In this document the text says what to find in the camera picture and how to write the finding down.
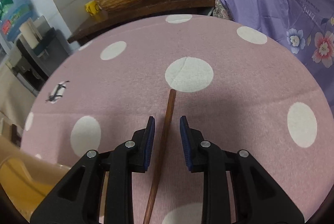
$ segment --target wooden chopstick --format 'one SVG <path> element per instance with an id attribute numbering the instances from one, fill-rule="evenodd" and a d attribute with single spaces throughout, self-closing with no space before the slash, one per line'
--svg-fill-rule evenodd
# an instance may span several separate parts
<path id="1" fill-rule="evenodd" d="M 144 217 L 143 224 L 149 224 L 151 220 L 151 215 L 153 211 L 155 197 L 157 195 L 157 191 L 159 187 L 162 165 L 164 162 L 164 157 L 165 157 L 165 152 L 166 152 L 166 147 L 167 147 L 168 132 L 170 128 L 170 123 L 172 121 L 172 116 L 173 116 L 175 96 L 176 96 L 176 91 L 174 89 L 171 89 L 169 92 L 165 121 L 164 121 L 164 126 L 162 128 L 162 135 L 161 135 L 160 144 L 159 144 L 159 155 L 158 155 L 157 163 L 154 167 L 151 191 L 150 191 L 150 195 L 147 201 L 147 207 L 145 211 L 145 217 Z"/>

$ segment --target cylindrical container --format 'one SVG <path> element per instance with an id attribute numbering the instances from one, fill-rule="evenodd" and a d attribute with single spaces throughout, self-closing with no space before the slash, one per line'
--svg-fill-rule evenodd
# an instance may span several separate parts
<path id="1" fill-rule="evenodd" d="M 25 40 L 27 41 L 27 43 L 29 44 L 30 48 L 34 49 L 39 41 L 37 40 L 37 38 L 35 37 L 33 31 L 31 30 L 29 24 L 27 22 L 23 23 L 20 26 L 20 31 L 23 35 L 23 37 L 25 38 Z"/>

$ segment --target pink polka dot tablecloth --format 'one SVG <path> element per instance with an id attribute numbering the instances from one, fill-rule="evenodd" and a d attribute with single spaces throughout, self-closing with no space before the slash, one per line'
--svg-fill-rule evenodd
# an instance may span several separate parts
<path id="1" fill-rule="evenodd" d="M 177 90 L 152 223 L 196 224 L 203 177 L 185 165 L 179 119 L 223 150 L 248 150 L 309 219 L 334 180 L 334 121 L 307 69 L 264 34 L 199 15 L 142 19 L 69 57 L 26 121 L 22 150 L 72 166 L 156 119 L 151 166 L 133 174 L 135 223 L 150 192 L 169 90 Z"/>

